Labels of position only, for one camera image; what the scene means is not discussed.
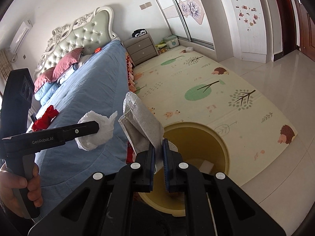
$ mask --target sliding wardrobe door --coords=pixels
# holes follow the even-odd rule
[[[184,16],[191,39],[213,44],[212,33],[201,0],[176,0],[176,3]]]
[[[185,22],[183,22],[182,17],[179,16],[180,10],[174,5],[173,0],[157,0],[157,2],[160,5],[172,33],[178,37],[188,40],[186,30],[183,25]]]

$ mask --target light blue pillow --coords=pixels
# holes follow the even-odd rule
[[[42,106],[45,105],[58,88],[59,85],[56,82],[54,82],[50,89],[47,91],[47,93],[41,98],[40,104]]]
[[[40,101],[43,96],[49,91],[51,86],[53,85],[53,82],[46,82],[43,86],[39,88],[39,90],[35,93],[34,97],[36,100]]]
[[[78,63],[74,63],[66,72],[64,72],[59,79],[57,80],[57,83],[59,86],[63,84],[77,69],[78,69]]]

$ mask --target white cabinet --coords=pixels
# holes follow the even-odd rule
[[[234,57],[266,62],[267,39],[260,0],[222,0],[229,24]]]

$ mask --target hand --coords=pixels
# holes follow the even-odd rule
[[[42,192],[40,188],[39,168],[34,163],[33,178],[27,182],[26,178],[17,176],[7,171],[6,164],[0,169],[0,198],[3,204],[19,217],[24,217],[21,207],[18,204],[17,198],[13,195],[13,188],[22,189],[28,188],[27,194],[29,200],[34,202],[35,207],[40,207],[43,204]]]

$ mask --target play mat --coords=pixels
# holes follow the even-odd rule
[[[228,176],[239,186],[290,144],[296,129],[280,110],[234,72],[178,46],[134,69],[136,94],[165,127],[197,122],[216,131],[230,158]]]

